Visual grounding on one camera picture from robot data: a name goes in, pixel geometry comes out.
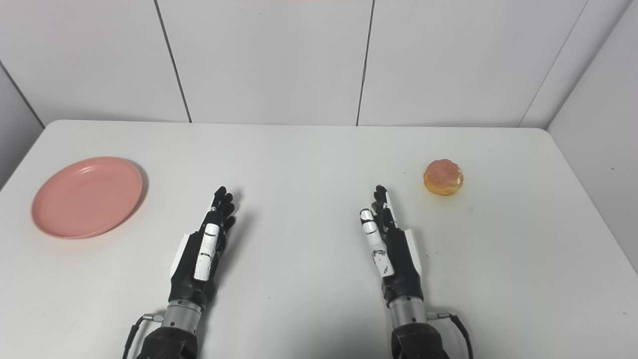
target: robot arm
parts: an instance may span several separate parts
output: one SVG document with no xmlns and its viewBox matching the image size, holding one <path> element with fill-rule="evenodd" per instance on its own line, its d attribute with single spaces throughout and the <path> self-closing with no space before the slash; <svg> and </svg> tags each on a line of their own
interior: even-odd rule
<svg viewBox="0 0 638 359">
<path fill-rule="evenodd" d="M 452 316 L 426 312 L 421 289 L 421 265 L 412 231 L 403 231 L 397 225 L 385 187 L 376 187 L 372 209 L 374 211 L 362 210 L 359 217 L 382 277 L 383 297 L 390 309 L 392 357 L 448 359 L 441 335 L 427 321 Z M 469 336 L 464 329 L 461 331 L 469 344 Z"/>
<path fill-rule="evenodd" d="M 195 359 L 198 354 L 197 326 L 202 313 L 211 303 L 216 285 L 213 281 L 219 259 L 226 248 L 226 235 L 235 224 L 233 196 L 220 187 L 215 192 L 211 208 L 197 232 L 188 236 L 183 251 L 176 258 L 171 276 L 168 307 L 161 326 L 151 332 L 142 344 L 138 359 Z M 140 321 L 160 321 L 146 315 Z M 135 326 L 131 330 L 134 337 Z M 133 341 L 131 335 L 125 347 L 124 359 Z"/>
</svg>

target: robotic hand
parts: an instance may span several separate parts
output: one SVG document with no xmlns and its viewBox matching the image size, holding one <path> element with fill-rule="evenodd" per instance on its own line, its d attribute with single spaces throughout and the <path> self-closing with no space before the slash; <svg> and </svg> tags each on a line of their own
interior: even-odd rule
<svg viewBox="0 0 638 359">
<path fill-rule="evenodd" d="M 184 237 L 175 257 L 174 272 L 165 315 L 145 314 L 131 328 L 124 347 L 128 356 L 143 320 L 161 322 L 142 344 L 138 359 L 195 359 L 198 353 L 195 332 L 202 313 L 216 290 L 213 282 L 219 259 L 226 248 L 228 230 L 235 224 L 233 195 L 220 187 L 202 225 L 188 239 Z"/>
<path fill-rule="evenodd" d="M 359 216 L 372 258 L 382 277 L 382 291 L 392 320 L 394 359 L 449 359 L 439 332 L 428 320 L 449 317 L 457 325 L 473 359 L 470 338 L 459 318 L 449 313 L 427 313 L 421 289 L 421 264 L 412 230 L 399 228 L 388 191 L 377 186 L 372 209 Z"/>
</svg>

